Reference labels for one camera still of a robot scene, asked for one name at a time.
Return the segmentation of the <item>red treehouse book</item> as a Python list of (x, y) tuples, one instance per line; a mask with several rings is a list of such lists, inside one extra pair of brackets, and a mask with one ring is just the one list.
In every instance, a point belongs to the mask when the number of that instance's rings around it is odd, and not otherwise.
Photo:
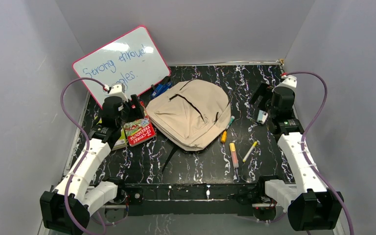
[(145, 105), (140, 101), (143, 108), (144, 117), (135, 121), (124, 124), (123, 130), (126, 135), (127, 143), (133, 147), (148, 141), (156, 136), (153, 124), (145, 110)]

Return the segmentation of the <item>beige backpack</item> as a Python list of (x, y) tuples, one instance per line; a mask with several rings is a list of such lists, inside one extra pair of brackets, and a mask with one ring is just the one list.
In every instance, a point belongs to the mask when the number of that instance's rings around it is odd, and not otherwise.
[(179, 82), (151, 100), (146, 107), (154, 126), (185, 151), (200, 151), (226, 129), (231, 101), (211, 82)]

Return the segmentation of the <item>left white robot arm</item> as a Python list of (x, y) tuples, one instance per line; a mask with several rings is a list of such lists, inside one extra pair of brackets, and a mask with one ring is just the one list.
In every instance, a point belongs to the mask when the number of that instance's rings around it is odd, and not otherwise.
[(123, 125), (133, 119), (134, 102), (124, 94), (124, 85), (113, 84), (99, 114), (99, 123), (85, 134), (85, 148), (72, 169), (52, 190), (40, 198), (44, 227), (69, 235), (89, 234), (87, 225), (91, 216), (104, 204), (124, 202), (125, 188), (113, 180), (100, 182), (88, 190), (97, 169), (122, 136)]

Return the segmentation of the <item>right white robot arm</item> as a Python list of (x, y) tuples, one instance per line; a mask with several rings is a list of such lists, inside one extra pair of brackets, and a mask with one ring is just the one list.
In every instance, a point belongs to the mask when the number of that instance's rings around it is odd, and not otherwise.
[(316, 164), (308, 162), (312, 156), (303, 140), (304, 128), (293, 110), (296, 88), (297, 78), (285, 74), (277, 86), (261, 83), (250, 101), (259, 102), (257, 122), (267, 124), (295, 179), (295, 186), (291, 187), (277, 176), (261, 176), (256, 196), (263, 203), (273, 199), (285, 209), (296, 231), (333, 230), (342, 206), (330, 187), (316, 175)]

